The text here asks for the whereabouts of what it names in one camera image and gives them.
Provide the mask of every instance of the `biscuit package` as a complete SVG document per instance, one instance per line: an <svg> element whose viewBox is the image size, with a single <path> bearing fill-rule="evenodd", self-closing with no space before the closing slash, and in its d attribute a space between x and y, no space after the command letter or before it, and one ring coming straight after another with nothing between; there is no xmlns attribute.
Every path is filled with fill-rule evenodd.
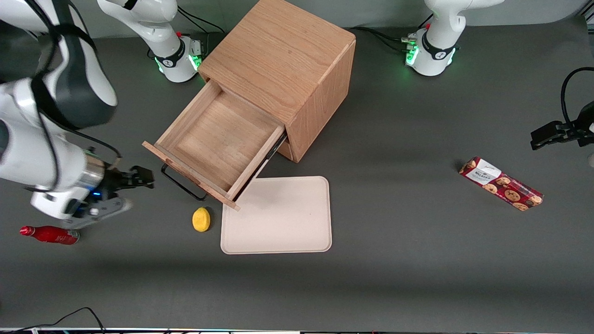
<svg viewBox="0 0 594 334"><path fill-rule="evenodd" d="M541 193L477 156L462 167L460 174L520 211L542 203Z"/></svg>

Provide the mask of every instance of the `open drawer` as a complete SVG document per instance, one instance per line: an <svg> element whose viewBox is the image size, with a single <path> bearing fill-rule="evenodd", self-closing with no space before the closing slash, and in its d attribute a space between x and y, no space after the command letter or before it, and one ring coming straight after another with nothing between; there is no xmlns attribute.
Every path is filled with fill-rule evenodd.
<svg viewBox="0 0 594 334"><path fill-rule="evenodd" d="M239 210L235 201L285 138L278 120L209 80L155 145L143 146Z"/></svg>

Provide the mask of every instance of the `gray table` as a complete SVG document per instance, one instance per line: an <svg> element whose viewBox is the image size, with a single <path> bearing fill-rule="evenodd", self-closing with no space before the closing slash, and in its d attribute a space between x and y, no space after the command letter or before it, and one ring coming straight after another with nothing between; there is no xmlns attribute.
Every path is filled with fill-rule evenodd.
<svg viewBox="0 0 594 334"><path fill-rule="evenodd" d="M0 326L87 305L109 327L592 332L594 147L529 144L532 130L561 119L567 73L594 65L583 20L468 28L437 78L405 68L371 35L357 38L344 104L301 163L277 155L260 176L330 181L328 252L227 256L221 204L206 201L214 226L199 234L190 218L201 204L158 173L154 190L122 191L134 208L79 244L42 244L18 229L53 221L2 181ZM87 132L117 145L122 166L158 172L141 143L203 83L167 82L140 39L97 45L119 107ZM572 117L592 87L590 74L571 82ZM543 205L520 212L459 176L457 161L475 155L543 192ZM95 323L80 315L65 325Z"/></svg>

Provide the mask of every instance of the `drawer handle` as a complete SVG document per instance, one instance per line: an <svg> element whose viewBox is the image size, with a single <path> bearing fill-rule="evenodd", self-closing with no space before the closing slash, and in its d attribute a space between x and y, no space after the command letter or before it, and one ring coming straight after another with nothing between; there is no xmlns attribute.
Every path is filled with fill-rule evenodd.
<svg viewBox="0 0 594 334"><path fill-rule="evenodd" d="M186 193L188 193L190 196L192 196L193 198L196 198L196 200L198 201L204 201L206 199L206 196L208 194L205 194L204 197L198 197L196 194L194 194L192 191L190 191L189 189L187 189L186 187L184 187L181 183L179 183L178 181L175 181L171 175L167 174L165 172L165 170L167 170L167 167L169 167L166 163L163 164L163 166L161 167L161 174L165 175L166 178L168 178L171 182L175 183L179 188L182 188L182 190L184 190Z"/></svg>

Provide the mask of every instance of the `wooden cabinet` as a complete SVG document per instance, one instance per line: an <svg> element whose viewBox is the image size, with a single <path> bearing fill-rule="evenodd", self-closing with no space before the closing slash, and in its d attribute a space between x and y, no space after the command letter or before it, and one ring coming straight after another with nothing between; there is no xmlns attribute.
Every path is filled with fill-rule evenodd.
<svg viewBox="0 0 594 334"><path fill-rule="evenodd" d="M355 36L283 0L260 0L200 65L206 85L153 146L235 209L277 149L299 162L345 99Z"/></svg>

